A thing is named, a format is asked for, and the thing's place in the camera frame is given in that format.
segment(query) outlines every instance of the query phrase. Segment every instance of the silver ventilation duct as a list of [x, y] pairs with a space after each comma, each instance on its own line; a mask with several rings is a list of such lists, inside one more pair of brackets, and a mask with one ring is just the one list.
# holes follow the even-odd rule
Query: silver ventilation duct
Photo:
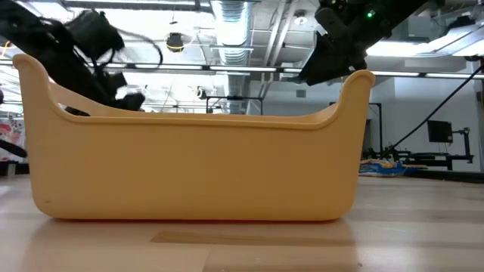
[[[251, 4], [230, 0], [212, 0], [213, 13], [217, 21], [217, 42], [219, 45], [247, 46], [250, 36]], [[249, 51], [244, 49], [220, 49], [223, 65], [247, 66]], [[246, 76], [227, 75], [225, 79], [227, 95], [248, 96], [249, 79]], [[230, 103], [230, 114], [245, 114], [247, 103]]]

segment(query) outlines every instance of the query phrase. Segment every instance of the light wood floor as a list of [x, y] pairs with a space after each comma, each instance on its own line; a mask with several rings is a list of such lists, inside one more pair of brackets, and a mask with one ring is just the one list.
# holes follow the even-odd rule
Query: light wood floor
[[484, 186], [361, 178], [319, 224], [58, 221], [0, 180], [0, 271], [484, 271]]

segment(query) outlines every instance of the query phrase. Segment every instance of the ceiling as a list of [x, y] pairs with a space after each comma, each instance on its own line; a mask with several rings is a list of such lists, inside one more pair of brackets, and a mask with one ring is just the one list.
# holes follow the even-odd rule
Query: ceiling
[[[118, 2], [124, 5], [110, 5]], [[279, 3], [282, 0], [249, 0], [252, 8], [252, 21], [250, 32], [250, 66], [261, 66], [265, 56], [265, 50], [271, 35], [271, 19], [275, 16]], [[297, 63], [304, 61], [310, 54], [313, 46], [313, 32], [318, 26], [314, 19], [314, 13], [318, 7], [318, 0], [294, 0], [297, 1], [296, 9], [305, 11], [307, 22], [298, 25], [293, 16], [285, 16], [290, 21], [289, 30], [284, 40], [284, 47], [277, 56], [276, 66], [283, 63]], [[104, 3], [102, 10], [106, 18], [116, 28], [147, 36], [154, 40], [163, 51], [164, 63], [176, 64], [220, 64], [219, 51], [210, 46], [217, 45], [216, 21], [211, 13], [190, 11], [160, 11], [143, 10], [139, 5], [136, 9], [133, 3], [152, 3], [154, 0], [133, 1], [98, 0]], [[37, 2], [24, 2], [26, 7], [35, 11], [39, 16], [54, 18], [63, 22], [72, 20], [83, 8], [79, 6], [96, 7], [94, 2], [38, 0]], [[441, 23], [447, 23], [446, 18], [453, 18], [475, 7], [476, 1], [451, 0], [441, 10], [439, 17]], [[418, 32], [434, 39], [443, 29], [435, 20], [430, 19], [429, 10], [426, 7], [416, 12], [415, 17], [419, 24], [412, 26], [409, 23], [410, 34]], [[180, 32], [183, 34], [185, 48], [182, 53], [172, 53], [166, 47], [165, 40], [169, 33]], [[158, 54], [153, 46], [139, 39], [123, 36], [126, 48], [114, 58], [115, 62], [129, 63], [157, 63]], [[4, 59], [11, 59], [20, 50], [12, 48], [5, 52]], [[404, 57], [368, 57], [369, 68], [372, 70], [391, 71], [421, 71], [426, 72], [457, 72], [465, 67], [462, 58], [457, 57], [434, 57], [425, 59], [408, 59]], [[202, 87], [211, 94], [224, 94], [223, 85], [225, 77], [221, 74], [212, 75], [186, 75], [186, 74], [163, 74], [163, 73], [125, 73], [129, 86], [119, 90], [119, 96], [133, 91], [142, 91], [147, 96], [147, 108], [173, 111], [170, 108], [175, 104], [186, 104], [185, 112], [204, 112], [204, 101], [197, 97], [197, 89]], [[10, 102], [21, 101], [20, 88], [16, 71], [9, 66], [0, 66], [0, 88], [5, 93], [5, 100]]]

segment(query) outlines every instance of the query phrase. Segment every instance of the white wall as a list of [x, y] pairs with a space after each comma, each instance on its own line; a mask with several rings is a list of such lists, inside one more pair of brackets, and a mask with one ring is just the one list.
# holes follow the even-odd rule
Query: white wall
[[[462, 79], [412, 79], [394, 78], [381, 82], [371, 92], [371, 102], [383, 105], [383, 145], [394, 144], [405, 136], [427, 117], [451, 92], [461, 83]], [[259, 92], [259, 84], [252, 83], [253, 93]], [[298, 116], [310, 114], [324, 109], [330, 102], [336, 101], [340, 95], [341, 85], [325, 84], [308, 87], [307, 85], [294, 85], [292, 83], [277, 82], [273, 84], [265, 100], [265, 114], [276, 116]], [[307, 98], [296, 98], [296, 89], [305, 89]], [[251, 114], [259, 114], [254, 108]], [[457, 171], [481, 171], [481, 156], [479, 150], [479, 111], [475, 99], [475, 90], [472, 83], [457, 93], [432, 120], [452, 123], [453, 130], [468, 127], [470, 133], [470, 150], [475, 156], [474, 163], [465, 161], [454, 162]], [[378, 116], [368, 111], [371, 119], [371, 145], [379, 150]], [[412, 152], [446, 152], [450, 154], [464, 154], [464, 139], [456, 134], [454, 143], [430, 143], [428, 141], [427, 125], [424, 125], [415, 134], [400, 144], [399, 149]]]

